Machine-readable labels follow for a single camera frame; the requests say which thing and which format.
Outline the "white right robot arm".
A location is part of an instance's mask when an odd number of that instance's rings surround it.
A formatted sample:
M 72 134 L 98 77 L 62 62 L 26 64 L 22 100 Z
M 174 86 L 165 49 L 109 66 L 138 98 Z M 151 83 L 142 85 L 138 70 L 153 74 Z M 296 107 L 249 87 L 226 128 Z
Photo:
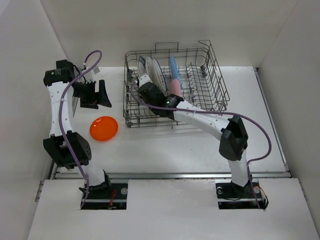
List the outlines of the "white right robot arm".
M 243 197 L 250 191 L 246 152 L 248 134 L 239 116 L 225 118 L 209 114 L 178 95 L 166 96 L 152 82 L 141 85 L 137 92 L 155 115 L 187 123 L 215 137 L 219 141 L 219 154 L 228 160 L 232 193 Z

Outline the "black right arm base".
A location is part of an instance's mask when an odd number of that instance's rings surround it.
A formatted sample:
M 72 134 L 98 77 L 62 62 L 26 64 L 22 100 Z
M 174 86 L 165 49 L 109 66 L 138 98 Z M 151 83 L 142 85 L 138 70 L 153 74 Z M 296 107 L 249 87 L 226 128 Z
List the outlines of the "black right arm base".
M 216 182 L 216 195 L 218 208 L 220 210 L 244 210 L 262 209 L 266 210 L 269 199 L 259 185 L 257 180 L 248 182 L 244 187 L 232 182 Z

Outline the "orange plate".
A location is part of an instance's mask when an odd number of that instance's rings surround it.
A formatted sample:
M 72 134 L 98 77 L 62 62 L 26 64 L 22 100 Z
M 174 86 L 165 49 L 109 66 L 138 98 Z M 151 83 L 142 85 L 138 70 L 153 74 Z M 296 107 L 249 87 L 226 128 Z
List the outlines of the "orange plate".
M 106 142 L 116 136 L 118 129 L 118 122 L 113 117 L 101 116 L 92 122 L 89 133 L 94 140 Z

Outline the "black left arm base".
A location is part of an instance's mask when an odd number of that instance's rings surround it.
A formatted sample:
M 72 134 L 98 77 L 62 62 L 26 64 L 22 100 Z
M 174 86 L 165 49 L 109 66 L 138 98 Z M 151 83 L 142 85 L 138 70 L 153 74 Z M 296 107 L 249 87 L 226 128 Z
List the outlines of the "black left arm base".
M 90 190 L 85 200 L 86 190 L 80 187 L 82 193 L 82 210 L 126 210 L 128 197 L 128 183 L 111 183 L 111 188 Z

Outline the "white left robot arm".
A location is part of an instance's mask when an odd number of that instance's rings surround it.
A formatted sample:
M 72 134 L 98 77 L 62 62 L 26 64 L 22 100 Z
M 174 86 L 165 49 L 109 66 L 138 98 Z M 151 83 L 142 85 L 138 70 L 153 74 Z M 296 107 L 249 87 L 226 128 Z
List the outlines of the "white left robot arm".
M 89 185 L 80 188 L 81 192 L 104 199 L 113 191 L 110 178 L 103 171 L 99 179 L 89 165 L 92 151 L 89 142 L 74 129 L 73 100 L 79 99 L 80 106 L 88 109 L 110 108 L 112 104 L 104 80 L 80 81 L 83 73 L 75 71 L 75 65 L 63 59 L 56 61 L 55 69 L 45 72 L 43 82 L 50 95 L 51 129 L 43 147 L 58 167 L 77 169 L 89 179 Z

